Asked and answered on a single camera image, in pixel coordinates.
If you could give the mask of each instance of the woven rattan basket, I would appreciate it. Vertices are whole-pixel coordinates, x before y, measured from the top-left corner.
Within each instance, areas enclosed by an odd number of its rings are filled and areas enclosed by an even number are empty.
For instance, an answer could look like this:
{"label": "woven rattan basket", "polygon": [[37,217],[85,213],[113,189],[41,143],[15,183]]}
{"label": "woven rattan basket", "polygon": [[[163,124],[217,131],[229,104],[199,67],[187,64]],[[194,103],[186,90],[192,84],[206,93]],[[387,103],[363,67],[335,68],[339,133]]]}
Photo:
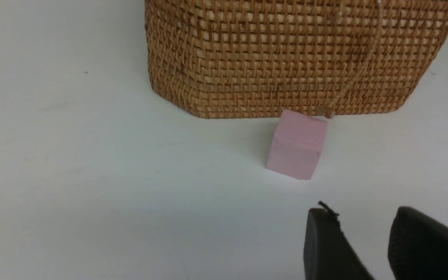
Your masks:
{"label": "woven rattan basket", "polygon": [[396,110],[448,34],[448,0],[145,0],[154,91],[199,117]]}

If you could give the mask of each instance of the white surface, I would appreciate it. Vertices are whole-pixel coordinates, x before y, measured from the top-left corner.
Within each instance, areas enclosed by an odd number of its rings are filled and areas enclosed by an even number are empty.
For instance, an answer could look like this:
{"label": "white surface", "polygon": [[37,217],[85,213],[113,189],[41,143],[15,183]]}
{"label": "white surface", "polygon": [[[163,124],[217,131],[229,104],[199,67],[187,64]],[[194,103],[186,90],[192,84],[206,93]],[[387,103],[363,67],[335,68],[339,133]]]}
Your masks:
{"label": "white surface", "polygon": [[399,111],[330,121],[311,181],[264,168],[277,121],[154,94],[140,0],[0,0],[0,280],[302,280],[320,199],[392,279],[398,206],[448,225],[448,40]]}

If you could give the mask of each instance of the pink block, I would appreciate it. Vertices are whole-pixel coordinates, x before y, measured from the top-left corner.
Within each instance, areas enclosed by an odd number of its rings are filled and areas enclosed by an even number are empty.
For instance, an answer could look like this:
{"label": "pink block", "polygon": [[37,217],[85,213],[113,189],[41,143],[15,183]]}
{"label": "pink block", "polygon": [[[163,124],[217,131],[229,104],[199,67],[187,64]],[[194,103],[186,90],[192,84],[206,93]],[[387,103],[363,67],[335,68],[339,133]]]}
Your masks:
{"label": "pink block", "polygon": [[266,168],[296,179],[311,179],[326,131],[326,121],[284,110],[274,133]]}

